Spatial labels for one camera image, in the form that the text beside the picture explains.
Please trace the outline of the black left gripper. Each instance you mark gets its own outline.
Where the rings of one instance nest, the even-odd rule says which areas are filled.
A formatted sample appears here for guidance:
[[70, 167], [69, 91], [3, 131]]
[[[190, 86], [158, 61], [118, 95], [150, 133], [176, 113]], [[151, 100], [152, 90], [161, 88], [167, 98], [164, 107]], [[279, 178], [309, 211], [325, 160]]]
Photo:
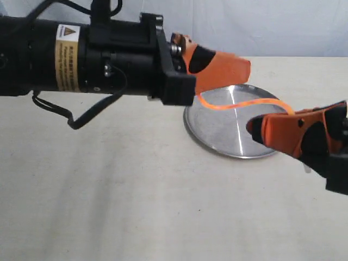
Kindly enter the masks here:
[[108, 20], [83, 25], [79, 37], [81, 92], [148, 96], [164, 105], [192, 105], [194, 96], [248, 82], [251, 62], [173, 33], [181, 48], [174, 67], [161, 15], [141, 13], [138, 22]]

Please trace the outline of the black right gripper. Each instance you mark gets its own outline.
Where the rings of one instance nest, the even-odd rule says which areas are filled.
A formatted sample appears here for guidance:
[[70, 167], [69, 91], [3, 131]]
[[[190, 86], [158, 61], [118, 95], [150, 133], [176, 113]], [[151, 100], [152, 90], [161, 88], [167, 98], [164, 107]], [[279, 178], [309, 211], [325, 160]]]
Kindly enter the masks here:
[[252, 139], [312, 168], [325, 189], [347, 195], [347, 102], [304, 109], [294, 115], [263, 114], [248, 120]]

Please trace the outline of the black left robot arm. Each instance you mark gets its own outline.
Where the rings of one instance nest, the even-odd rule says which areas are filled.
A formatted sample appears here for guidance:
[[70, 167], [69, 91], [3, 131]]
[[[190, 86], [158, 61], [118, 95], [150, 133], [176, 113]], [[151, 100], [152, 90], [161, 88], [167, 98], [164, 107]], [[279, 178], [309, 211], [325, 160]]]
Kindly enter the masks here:
[[246, 83], [251, 63], [174, 33], [160, 15], [139, 22], [37, 20], [1, 40], [1, 95], [61, 91], [147, 96], [190, 106], [205, 91]]

